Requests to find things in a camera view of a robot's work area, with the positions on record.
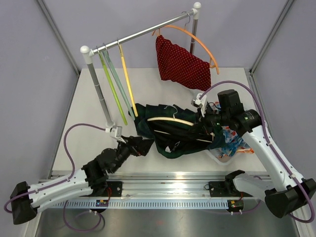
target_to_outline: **black garment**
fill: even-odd
[[[174,105],[178,112],[177,119],[182,119],[196,124],[196,114],[188,109],[181,109]],[[214,127],[213,137],[206,133],[205,129],[189,126],[174,121],[147,121],[150,118],[169,117],[172,118],[176,109],[167,105],[146,105],[136,104],[138,117],[135,126],[137,134],[143,137],[152,138],[156,142],[157,150],[167,158],[178,158],[181,155],[191,154],[206,149],[215,149],[226,145],[222,127]]]

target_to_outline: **clothes rack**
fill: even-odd
[[[92,80],[93,80],[93,83],[94,83],[94,87],[96,89],[96,92],[98,94],[98,98],[99,98],[100,103],[101,103],[101,107],[103,109],[103,113],[104,113],[105,118],[107,120],[107,126],[108,127],[113,126],[115,123],[112,121],[112,118],[111,118],[108,106],[107,106],[107,104],[105,102],[105,99],[104,99],[104,96],[103,96],[103,93],[102,93],[102,90],[101,90],[101,87],[100,87],[100,84],[99,84],[99,80],[98,80],[97,75],[95,73],[95,68],[93,66],[92,57],[94,55],[96,55],[96,54],[99,54],[99,53],[109,49],[109,48],[118,46],[119,44],[125,43],[125,42],[127,42],[129,40],[135,39],[135,38],[137,38],[139,36],[145,35],[147,33],[150,33],[152,31],[154,31],[154,30],[160,29],[160,28],[162,28],[162,27],[164,27],[166,25],[172,24],[174,22],[180,21],[182,19],[185,19],[185,18],[191,17],[191,16],[194,16],[193,27],[192,27],[192,34],[194,36],[196,36],[200,8],[201,8],[201,4],[199,2],[196,2],[196,3],[194,3],[194,6],[193,6],[193,8],[191,10],[183,12],[180,15],[177,15],[177,16],[175,16],[175,17],[173,17],[173,18],[171,18],[171,19],[169,19],[167,21],[164,21],[164,22],[162,22],[162,23],[160,23],[158,25],[149,27],[147,29],[144,29],[144,30],[136,32],[136,33],[134,33],[132,35],[123,37],[123,38],[118,39],[116,41],[113,41],[111,43],[103,44],[102,46],[96,47],[95,49],[90,49],[88,46],[82,46],[80,48],[80,52],[82,53],[83,58],[85,60],[85,63],[87,64],[89,72],[91,74],[91,77],[92,77]],[[195,46],[194,43],[195,43],[194,39],[191,40],[190,53],[192,53],[192,54],[193,54],[194,46]]]

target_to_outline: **orange hanger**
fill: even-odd
[[[216,73],[219,74],[219,69],[218,69],[218,64],[217,64],[217,61],[216,59],[214,58],[213,54],[211,53],[211,51],[208,50],[208,48],[205,46],[204,43],[202,43],[202,41],[200,41],[196,36],[192,35],[190,32],[186,31],[185,29],[181,28],[181,27],[178,27],[178,26],[173,26],[173,25],[167,25],[167,26],[164,26],[164,27],[170,27],[170,28],[175,28],[175,29],[178,29],[184,33],[186,33],[187,35],[191,36],[192,38],[194,38],[204,49],[205,51],[207,52],[207,54],[210,56],[210,62],[209,62],[209,67],[210,68],[216,68]]]

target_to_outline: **gray floor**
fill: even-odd
[[[251,208],[255,203],[248,201]],[[91,228],[98,217],[87,214],[73,218],[83,210],[68,209],[67,220],[75,228]],[[61,209],[46,210],[40,219],[36,237],[298,237],[292,219],[274,217],[266,206],[252,213],[230,216],[214,214],[222,210],[121,210],[103,212],[105,225],[90,233],[76,233],[64,225]]]

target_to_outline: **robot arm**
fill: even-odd
[[[118,141],[116,149],[105,149],[70,176],[30,186],[26,182],[17,184],[10,198],[29,194],[11,202],[13,223],[18,225],[28,222],[54,204],[72,198],[101,196],[108,187],[108,173],[115,173],[130,155],[145,156],[154,142],[153,139],[143,140],[142,137],[121,137],[120,130],[121,127],[115,126],[109,131]]]
[[[267,143],[259,114],[255,110],[245,111],[238,93],[234,90],[218,93],[221,105],[221,111],[218,114],[207,106],[206,96],[201,100],[200,96],[201,94],[197,95],[196,100],[193,100],[193,104],[198,107],[199,121],[206,129],[214,126],[229,126],[230,129],[235,130],[254,150],[271,178],[271,182],[266,182],[248,176],[244,171],[235,171],[226,176],[225,187],[229,193],[245,192],[257,197],[264,201],[269,210],[279,218],[307,204],[306,198],[293,178],[300,182],[309,198],[316,191],[316,182],[313,179],[306,180],[291,165],[269,132],[266,135],[270,142]],[[284,168],[271,145],[289,167],[292,175],[289,175]]]

